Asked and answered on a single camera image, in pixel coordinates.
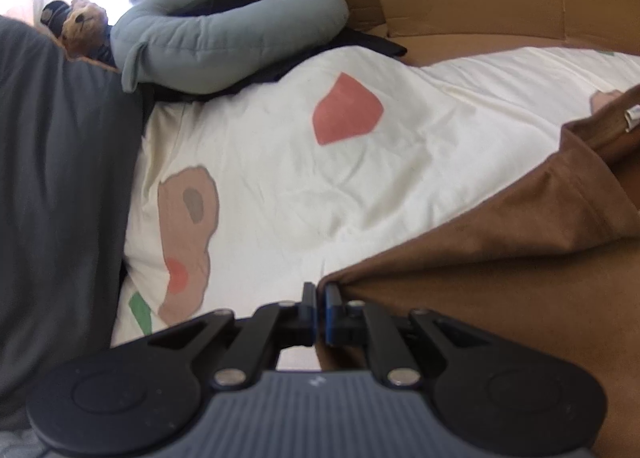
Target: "black fabric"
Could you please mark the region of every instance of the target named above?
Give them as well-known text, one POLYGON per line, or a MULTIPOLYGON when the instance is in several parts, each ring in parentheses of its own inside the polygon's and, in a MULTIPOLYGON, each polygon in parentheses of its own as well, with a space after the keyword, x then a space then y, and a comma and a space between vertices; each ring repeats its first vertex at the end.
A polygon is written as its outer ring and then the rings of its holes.
POLYGON ((0 17, 0 430, 31 384, 110 344, 142 90, 0 17))
MULTIPOLYGON (((240 8, 247 4, 251 4, 255 0, 205 0, 199 2, 193 8, 183 9, 175 16, 178 17, 198 17, 203 15, 213 15, 216 13, 225 12, 233 8, 240 8)), ((163 102, 207 102, 217 96, 236 94, 242 89, 251 86, 252 84, 266 84, 269 82, 277 82, 287 73, 289 73, 297 65, 301 64, 307 59, 321 54, 325 51, 334 50, 336 48, 342 48, 344 46, 360 46, 367 48, 376 53, 382 54, 386 57, 402 57, 406 55, 407 49, 404 46, 395 44, 381 37, 375 37, 366 33, 358 32, 350 28, 343 29, 337 37, 335 37, 330 43, 323 46, 311 48, 304 52, 300 52, 297 55, 289 57, 288 59, 276 62, 271 66, 267 66, 264 69, 259 70, 253 75, 248 76, 236 82, 233 86, 230 86, 222 91, 218 91, 211 94, 198 94, 189 95, 184 94, 174 89, 164 88, 162 86, 155 86, 156 88, 156 100, 163 102)))

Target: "screw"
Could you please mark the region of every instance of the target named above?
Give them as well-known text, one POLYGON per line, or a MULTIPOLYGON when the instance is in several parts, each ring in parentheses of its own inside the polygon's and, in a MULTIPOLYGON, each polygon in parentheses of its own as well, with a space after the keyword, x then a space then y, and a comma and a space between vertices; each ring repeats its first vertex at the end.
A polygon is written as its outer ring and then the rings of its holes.
POLYGON ((411 368, 397 368, 386 375, 386 380, 393 386, 398 386, 398 388, 415 386, 420 381, 420 378, 420 373, 411 368))
POLYGON ((213 379, 219 386, 224 388, 231 388, 233 386, 239 386, 246 380, 246 375, 242 370, 236 370, 236 368, 228 368, 227 370, 220 370, 213 375, 213 379))

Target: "teddy bear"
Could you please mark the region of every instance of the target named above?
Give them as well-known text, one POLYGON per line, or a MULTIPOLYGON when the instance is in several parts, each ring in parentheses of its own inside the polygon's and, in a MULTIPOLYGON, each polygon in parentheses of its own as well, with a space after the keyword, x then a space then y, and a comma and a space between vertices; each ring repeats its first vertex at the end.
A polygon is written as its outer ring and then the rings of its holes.
POLYGON ((60 40, 70 57, 87 57, 115 67, 111 54, 109 19, 89 0, 55 0, 42 10, 40 22, 60 40))

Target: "red shape print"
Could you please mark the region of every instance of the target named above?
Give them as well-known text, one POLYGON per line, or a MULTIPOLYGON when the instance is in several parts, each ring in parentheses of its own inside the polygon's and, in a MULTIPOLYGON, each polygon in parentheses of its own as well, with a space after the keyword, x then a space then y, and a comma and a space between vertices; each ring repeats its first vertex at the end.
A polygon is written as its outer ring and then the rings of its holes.
POLYGON ((164 261, 164 264, 169 271, 169 286, 166 289, 167 292, 172 294, 184 292, 189 283, 187 267, 172 257, 168 257, 166 261, 164 261))
POLYGON ((382 117, 379 99, 352 76, 341 73, 316 106, 314 132, 320 145, 371 133, 382 117))

